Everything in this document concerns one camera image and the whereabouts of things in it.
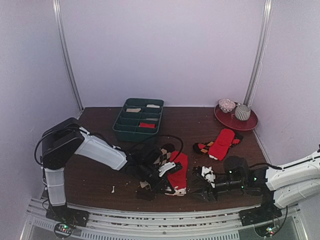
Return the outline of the red snowflake sock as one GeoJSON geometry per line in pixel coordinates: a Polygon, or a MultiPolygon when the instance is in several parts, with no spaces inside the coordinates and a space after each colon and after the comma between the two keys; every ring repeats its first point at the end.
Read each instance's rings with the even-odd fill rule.
{"type": "Polygon", "coordinates": [[[168,174],[167,179],[172,187],[179,186],[182,188],[186,188],[187,191],[187,171],[188,171],[188,156],[184,153],[180,153],[178,157],[178,151],[173,151],[170,156],[170,162],[174,162],[175,164],[180,163],[182,169],[178,170],[175,173],[168,174]]]}

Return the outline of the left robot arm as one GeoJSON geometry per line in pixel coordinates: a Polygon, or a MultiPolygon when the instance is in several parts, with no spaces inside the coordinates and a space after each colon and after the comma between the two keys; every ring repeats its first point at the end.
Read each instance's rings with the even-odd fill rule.
{"type": "Polygon", "coordinates": [[[101,163],[114,171],[146,183],[151,191],[182,197],[187,193],[187,169],[182,152],[173,144],[159,147],[144,139],[129,149],[109,143],[100,133],[90,132],[70,117],[45,131],[34,148],[34,160],[44,174],[44,185],[52,213],[61,222],[72,218],[67,207],[64,170],[74,155],[101,163]]]}

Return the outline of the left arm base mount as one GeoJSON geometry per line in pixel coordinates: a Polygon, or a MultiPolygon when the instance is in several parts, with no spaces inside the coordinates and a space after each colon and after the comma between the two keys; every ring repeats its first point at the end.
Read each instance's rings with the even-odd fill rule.
{"type": "Polygon", "coordinates": [[[65,205],[52,206],[50,203],[46,210],[46,218],[56,221],[53,233],[59,239],[69,238],[77,227],[86,227],[89,220],[89,212],[70,208],[65,205]]]}

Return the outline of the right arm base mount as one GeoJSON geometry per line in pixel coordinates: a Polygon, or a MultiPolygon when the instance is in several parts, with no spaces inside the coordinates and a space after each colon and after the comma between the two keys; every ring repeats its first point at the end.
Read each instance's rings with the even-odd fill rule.
{"type": "Polygon", "coordinates": [[[262,204],[259,207],[241,210],[238,214],[243,227],[266,222],[266,224],[253,227],[257,236],[266,239],[273,237],[283,228],[288,210],[286,210],[282,223],[280,223],[282,211],[273,204],[262,204]]]}

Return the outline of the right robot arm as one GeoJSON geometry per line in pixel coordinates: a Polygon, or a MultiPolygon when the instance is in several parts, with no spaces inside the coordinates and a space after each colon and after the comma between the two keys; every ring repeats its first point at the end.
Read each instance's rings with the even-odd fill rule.
{"type": "Polygon", "coordinates": [[[267,162],[251,166],[245,158],[229,156],[223,162],[224,173],[216,173],[211,167],[196,166],[192,170],[201,187],[191,195],[213,202],[219,194],[235,190],[262,196],[262,206],[256,210],[259,220],[268,220],[276,208],[283,209],[293,203],[320,192],[320,152],[280,166],[267,162]]]}

